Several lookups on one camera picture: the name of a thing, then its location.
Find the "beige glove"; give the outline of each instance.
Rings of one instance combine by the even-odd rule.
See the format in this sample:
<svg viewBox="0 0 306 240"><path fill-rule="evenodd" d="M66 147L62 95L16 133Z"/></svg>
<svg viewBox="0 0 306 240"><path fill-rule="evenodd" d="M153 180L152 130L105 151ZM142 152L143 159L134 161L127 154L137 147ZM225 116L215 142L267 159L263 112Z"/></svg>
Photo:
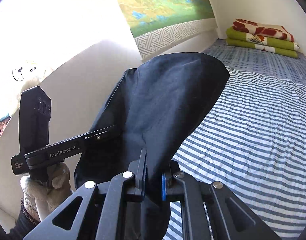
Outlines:
<svg viewBox="0 0 306 240"><path fill-rule="evenodd" d="M24 192L24 207L37 221L43 221L45 216L54 211L73 193L69 183L70 170L65 163L48 167L47 173L52 182L51 188L40 185L29 175L23 176L20 180L20 186ZM43 203L38 207L40 214L37 212L36 203Z"/></svg>

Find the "mattress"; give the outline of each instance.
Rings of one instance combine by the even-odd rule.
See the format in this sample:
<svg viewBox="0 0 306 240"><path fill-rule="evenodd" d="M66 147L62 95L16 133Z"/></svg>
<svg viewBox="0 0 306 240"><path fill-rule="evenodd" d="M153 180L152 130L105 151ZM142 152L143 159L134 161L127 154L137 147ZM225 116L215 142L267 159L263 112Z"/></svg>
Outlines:
<svg viewBox="0 0 306 240"><path fill-rule="evenodd" d="M223 40L204 53L230 79L174 160L197 180L222 181L282 239L297 239L306 226L306 57ZM182 239L179 203L171 203L164 239Z"/></svg>

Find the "stack of folded blankets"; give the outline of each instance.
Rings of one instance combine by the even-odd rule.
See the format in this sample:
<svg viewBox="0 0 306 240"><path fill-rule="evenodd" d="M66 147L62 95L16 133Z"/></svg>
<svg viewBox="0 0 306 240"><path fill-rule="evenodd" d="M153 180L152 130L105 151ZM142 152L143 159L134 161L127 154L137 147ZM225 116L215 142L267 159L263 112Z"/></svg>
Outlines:
<svg viewBox="0 0 306 240"><path fill-rule="evenodd" d="M300 49L292 34L280 25L266 25L235 19L232 27L226 30L228 46L259 49L297 58Z"/></svg>

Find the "sleeve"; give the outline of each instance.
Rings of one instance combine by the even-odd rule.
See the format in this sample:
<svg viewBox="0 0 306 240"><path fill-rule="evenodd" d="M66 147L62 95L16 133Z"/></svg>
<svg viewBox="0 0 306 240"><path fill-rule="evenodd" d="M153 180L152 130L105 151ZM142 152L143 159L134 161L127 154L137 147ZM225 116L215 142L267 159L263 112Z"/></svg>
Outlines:
<svg viewBox="0 0 306 240"><path fill-rule="evenodd" d="M20 213L14 228L6 234L0 225L0 240L22 240L39 222L28 214L21 201Z"/></svg>

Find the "blue patterned bed sheet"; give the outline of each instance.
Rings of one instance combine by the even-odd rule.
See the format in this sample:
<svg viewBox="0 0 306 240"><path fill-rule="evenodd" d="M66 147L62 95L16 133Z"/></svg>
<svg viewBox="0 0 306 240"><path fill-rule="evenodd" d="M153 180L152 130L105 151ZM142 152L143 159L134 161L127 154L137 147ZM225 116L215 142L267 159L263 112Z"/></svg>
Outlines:
<svg viewBox="0 0 306 240"><path fill-rule="evenodd" d="M224 182L283 240L296 240L306 226L306 57L221 40L205 53L230 79L174 159L200 181ZM182 239L179 203L164 239Z"/></svg>

